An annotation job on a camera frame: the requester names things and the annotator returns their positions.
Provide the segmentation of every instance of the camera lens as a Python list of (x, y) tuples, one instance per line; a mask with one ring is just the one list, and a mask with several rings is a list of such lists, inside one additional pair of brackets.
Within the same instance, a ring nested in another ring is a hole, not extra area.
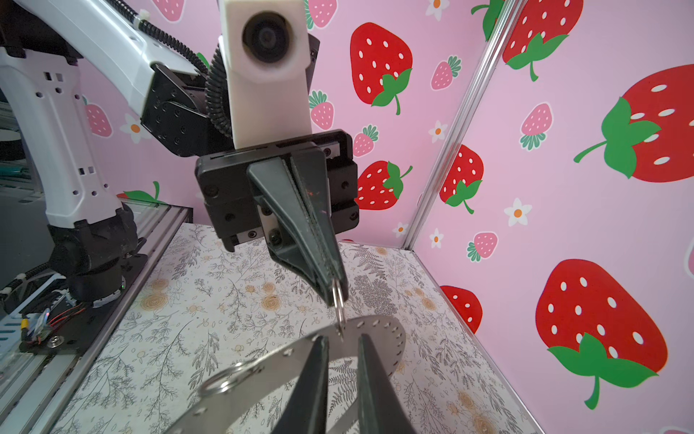
[(282, 60), (289, 50), (287, 21), (274, 12), (255, 15), (244, 28), (244, 44), (261, 62)]

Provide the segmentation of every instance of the pink wallpaper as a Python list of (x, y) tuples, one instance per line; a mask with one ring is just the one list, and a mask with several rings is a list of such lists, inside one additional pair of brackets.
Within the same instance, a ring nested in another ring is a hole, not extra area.
[(694, 431), (691, 17), (530, 0), (417, 240), (547, 433)]
[[(149, 10), (155, 25), (193, 51), (212, 57), (220, 33), (216, 1), (178, 0), (173, 9), (173, 2), (128, 2), (136, 10)], [(321, 40), (312, 98), (307, 95), (306, 101), (314, 132), (341, 128), (350, 133), (362, 180), (373, 172), (366, 188), (374, 190), (360, 196), (360, 224), (340, 238), (402, 245), (484, 49), (482, 13), (470, 14), (474, 5), (448, 0), (308, 1), (312, 18), (307, 25)], [(80, 65), (89, 103), (98, 105), (112, 125), (108, 137), (94, 135), (95, 158), (111, 188), (141, 190), (159, 201), (192, 206), (195, 220), (209, 223), (193, 177), (195, 158), (170, 154), (138, 125), (124, 99), (93, 66), (86, 60)], [(381, 84), (386, 75), (391, 78)]]

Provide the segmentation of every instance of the floral patterned paper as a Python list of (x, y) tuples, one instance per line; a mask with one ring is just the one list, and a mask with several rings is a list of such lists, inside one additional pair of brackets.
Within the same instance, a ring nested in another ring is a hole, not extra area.
[[(407, 331), (391, 384), (418, 433), (539, 431), (412, 252), (351, 243), (340, 249), (348, 317), (393, 315)], [(162, 433), (212, 374), (334, 320), (308, 284), (270, 260), (264, 240), (229, 253), (211, 227), (184, 224), (53, 434)], [(355, 398), (355, 375), (354, 358), (330, 365), (328, 426)], [(269, 433), (293, 385), (265, 397), (228, 432)]]

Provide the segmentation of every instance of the white flower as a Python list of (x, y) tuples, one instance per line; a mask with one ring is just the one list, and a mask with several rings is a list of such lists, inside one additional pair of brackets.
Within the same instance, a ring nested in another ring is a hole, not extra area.
[(121, 131), (130, 134), (133, 143), (139, 143), (140, 139), (151, 139), (152, 135), (140, 123), (126, 113), (126, 124), (121, 126)]
[(523, 205), (521, 200), (516, 197), (514, 205), (504, 210), (506, 215), (509, 216), (509, 226), (513, 226), (516, 223), (527, 225), (526, 214), (529, 213), (531, 209), (532, 205)]
[(434, 247), (441, 248), (441, 240), (443, 239), (443, 233), (439, 233), (439, 228), (434, 229), (434, 233), (429, 235), (429, 239), (432, 241), (432, 249)]
[(404, 234), (407, 233), (407, 227), (409, 224), (403, 224), (402, 222), (398, 222), (398, 227), (393, 229), (393, 232), (395, 233), (395, 238), (400, 238)]
[(429, 130), (429, 134), (432, 135), (432, 143), (436, 143), (437, 140), (444, 140), (446, 138), (446, 128), (448, 125), (441, 125), (441, 121), (436, 121), (436, 126)]
[(449, 0), (429, 0), (427, 16), (434, 15), (437, 21), (441, 21), (441, 11), (450, 6)]

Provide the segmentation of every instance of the robotic arm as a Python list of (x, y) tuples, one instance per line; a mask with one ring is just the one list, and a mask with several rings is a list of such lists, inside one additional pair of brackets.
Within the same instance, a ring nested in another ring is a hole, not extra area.
[[(0, 6), (0, 87), (46, 192), (56, 244), (50, 266), (78, 282), (71, 285), (78, 299), (117, 290), (121, 277), (112, 270), (138, 246), (132, 212), (94, 164), (90, 130), (110, 131), (98, 108), (88, 106), (84, 116), (79, 56), (168, 150), (201, 156), (196, 177), (228, 250), (264, 235), (272, 258), (328, 304), (336, 288), (346, 299), (335, 233), (358, 224), (357, 168), (349, 135), (311, 134), (306, 86), (318, 40), (305, 30), (301, 0), (220, 1), (223, 35), (209, 72), (121, 0)], [(30, 30), (36, 26), (40, 37)]]

